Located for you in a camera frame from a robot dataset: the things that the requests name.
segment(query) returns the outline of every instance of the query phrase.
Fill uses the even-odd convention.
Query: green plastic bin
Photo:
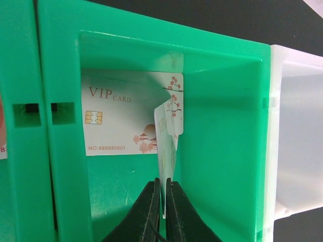
[[[85,155],[81,70],[176,72],[163,56],[179,53],[175,179],[223,241],[261,241],[270,47],[87,1],[38,1],[38,14],[59,240],[100,241],[158,176],[156,155]]]
[[[50,242],[55,230],[33,1],[2,2],[0,23],[8,148],[0,160],[0,241]]]

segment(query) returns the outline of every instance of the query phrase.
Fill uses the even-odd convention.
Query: white card
[[[86,155],[155,154],[154,109],[176,93],[167,115],[183,132],[183,75],[92,70],[82,72]]]
[[[7,135],[4,109],[0,97],[0,160],[7,159]]]
[[[164,195],[164,218],[166,216],[166,181],[168,178],[173,179],[175,165],[176,165],[176,148],[173,138],[175,132],[174,115],[168,115],[170,103],[174,103],[169,99],[161,106],[155,109],[155,125],[157,137],[157,154],[158,154],[158,168],[161,186]]]

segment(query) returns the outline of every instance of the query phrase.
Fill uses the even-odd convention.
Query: white container
[[[263,242],[274,220],[323,207],[323,57],[273,45]]]

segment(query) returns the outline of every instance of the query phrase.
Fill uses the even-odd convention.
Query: tree illustration
[[[168,108],[167,111],[172,112],[172,117],[176,117],[176,112],[181,111],[179,107],[180,107],[180,104],[177,102],[177,97],[176,95],[173,94],[171,101],[167,104],[167,108]]]
[[[139,147],[139,150],[143,154],[147,153],[147,151],[149,150],[148,145],[145,142],[142,142],[141,145],[140,145],[140,147]]]
[[[153,149],[153,144],[152,144],[152,143],[150,143],[150,144],[148,145],[148,149],[149,149],[149,151],[151,151],[151,150]]]
[[[181,84],[177,84],[177,78],[172,77],[172,80],[170,82],[170,85],[167,87],[167,89],[173,90],[173,86],[177,86],[178,90],[181,91]]]
[[[139,139],[139,136],[138,135],[135,135],[135,137],[133,137],[133,141],[138,144],[140,139]]]

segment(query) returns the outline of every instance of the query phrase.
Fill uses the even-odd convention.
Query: square hole
[[[73,102],[52,103],[51,113],[53,125],[67,125],[75,123],[75,110]]]
[[[38,103],[14,104],[15,126],[18,128],[41,125]]]

